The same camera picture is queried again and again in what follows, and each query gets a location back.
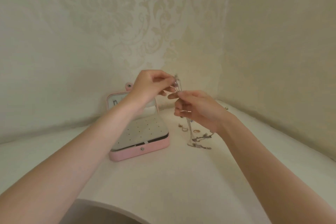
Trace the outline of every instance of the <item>wall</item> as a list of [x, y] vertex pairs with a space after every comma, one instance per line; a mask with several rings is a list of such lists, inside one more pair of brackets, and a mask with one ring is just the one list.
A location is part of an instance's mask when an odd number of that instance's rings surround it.
[[229, 0], [219, 99], [336, 157], [335, 0]]
[[0, 4], [0, 142], [94, 120], [142, 69], [217, 96], [226, 0]]

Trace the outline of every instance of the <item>silver necklace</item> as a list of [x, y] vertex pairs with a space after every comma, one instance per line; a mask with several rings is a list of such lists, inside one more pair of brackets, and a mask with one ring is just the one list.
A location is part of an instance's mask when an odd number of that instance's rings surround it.
[[[177, 75], [175, 75], [175, 84], [174, 84], [174, 88], [175, 88], [175, 91], [176, 91], [176, 92], [182, 90], [181, 81], [180, 81], [180, 79], [178, 78]], [[214, 133], [212, 133], [212, 134], [209, 135], [209, 136], [208, 136], [208, 133], [205, 133], [205, 134], [204, 134], [203, 136], [201, 136], [201, 137], [195, 137], [195, 136], [193, 135], [193, 131], [192, 131], [192, 129], [191, 129], [191, 122], [190, 122], [190, 119], [187, 118], [187, 117], [186, 117], [186, 119], [187, 119], [188, 129], [189, 129], [189, 131], [190, 131], [190, 140], [189, 140], [189, 142], [187, 143], [187, 145], [188, 145], [188, 146], [191, 146], [191, 147], [195, 147], [195, 148], [203, 148], [203, 149], [206, 149], [206, 150], [211, 150], [211, 147], [204, 147], [203, 145], [201, 145], [201, 144], [197, 144], [197, 143], [195, 143], [195, 142], [200, 142], [201, 140], [204, 140], [204, 139], [207, 139], [207, 138], [211, 138], [212, 135], [213, 135]]]

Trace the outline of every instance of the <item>left hand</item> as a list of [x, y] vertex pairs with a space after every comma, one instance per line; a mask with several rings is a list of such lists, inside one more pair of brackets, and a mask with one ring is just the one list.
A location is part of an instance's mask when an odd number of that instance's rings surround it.
[[136, 78], [129, 97], [145, 106], [157, 95], [166, 96], [165, 91], [175, 92], [175, 78], [162, 70], [142, 70]]

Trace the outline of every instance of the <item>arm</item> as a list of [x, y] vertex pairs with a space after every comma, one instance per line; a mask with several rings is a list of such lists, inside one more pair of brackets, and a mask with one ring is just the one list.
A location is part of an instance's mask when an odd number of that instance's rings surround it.
[[168, 98], [178, 97], [174, 114], [219, 134], [273, 224], [336, 223], [334, 209], [267, 150], [236, 116], [204, 92], [178, 92]]
[[0, 223], [58, 223], [133, 116], [173, 83], [142, 71], [126, 98], [0, 196]]

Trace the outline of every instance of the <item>hand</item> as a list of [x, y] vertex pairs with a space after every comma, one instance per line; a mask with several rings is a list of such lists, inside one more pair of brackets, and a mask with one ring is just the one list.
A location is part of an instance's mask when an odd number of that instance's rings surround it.
[[166, 96], [165, 91], [175, 92], [174, 83], [175, 78], [162, 70], [142, 70], [128, 97], [136, 99], [144, 107], [157, 95]]
[[175, 102], [175, 116], [187, 117], [215, 133], [218, 126], [231, 114], [211, 96], [200, 90], [175, 92], [169, 99], [178, 98]]

